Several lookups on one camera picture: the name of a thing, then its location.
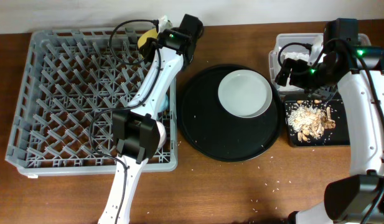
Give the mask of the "yellow bowl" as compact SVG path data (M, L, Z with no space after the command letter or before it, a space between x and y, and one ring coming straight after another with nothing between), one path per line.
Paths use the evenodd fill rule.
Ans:
M156 28L150 29L146 31L137 42L138 49L142 50L145 46L149 46L150 42L154 42L157 40L158 33Z

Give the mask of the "white napkin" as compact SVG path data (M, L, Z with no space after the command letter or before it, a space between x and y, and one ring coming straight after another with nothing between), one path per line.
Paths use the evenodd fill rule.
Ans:
M293 60L303 60L303 61L308 61L309 60L309 54L304 54L304 53L298 53L298 52L286 52L281 54L282 59L293 59Z

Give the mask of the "blue plastic cup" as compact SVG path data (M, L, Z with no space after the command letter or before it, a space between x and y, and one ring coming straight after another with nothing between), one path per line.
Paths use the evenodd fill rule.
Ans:
M159 112L162 113L166 111L169 107L169 97L167 95L164 95L164 99L160 105Z

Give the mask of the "brown food scraps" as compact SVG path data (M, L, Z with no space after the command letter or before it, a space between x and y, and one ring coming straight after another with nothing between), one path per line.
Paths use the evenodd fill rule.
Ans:
M297 100L286 103L286 124L291 136L299 142L311 142L323 138L325 130L335 129L336 122L331 118L332 108L321 100Z

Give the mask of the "white round plate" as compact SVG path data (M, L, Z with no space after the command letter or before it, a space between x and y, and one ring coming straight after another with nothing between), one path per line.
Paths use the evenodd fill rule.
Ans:
M217 93L222 107L239 118L260 116L273 99L269 81L252 70L235 70L225 75Z

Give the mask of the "pink plastic cup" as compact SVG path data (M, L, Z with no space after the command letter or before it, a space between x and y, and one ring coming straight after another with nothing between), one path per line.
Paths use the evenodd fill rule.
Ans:
M161 148L167 141L167 133L166 133L165 126L161 122L156 121L156 124L159 131L158 148Z

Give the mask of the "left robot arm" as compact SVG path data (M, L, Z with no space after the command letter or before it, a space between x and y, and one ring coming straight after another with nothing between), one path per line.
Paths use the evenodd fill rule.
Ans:
M144 166L166 142L166 129L157 120L164 96L176 75L194 59L197 41L204 33L202 21L185 14L179 27L162 17L153 20L156 37L144 36L139 49L151 63L148 74L125 108L108 108L93 117L111 113L113 143L118 155L115 177L99 223L129 223L133 197Z

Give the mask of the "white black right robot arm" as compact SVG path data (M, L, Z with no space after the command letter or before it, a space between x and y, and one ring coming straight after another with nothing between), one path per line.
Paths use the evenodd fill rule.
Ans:
M364 39L356 19L338 18L321 34L278 35L270 61L280 86L325 100L339 94L350 139L350 175L289 223L384 223L384 49Z

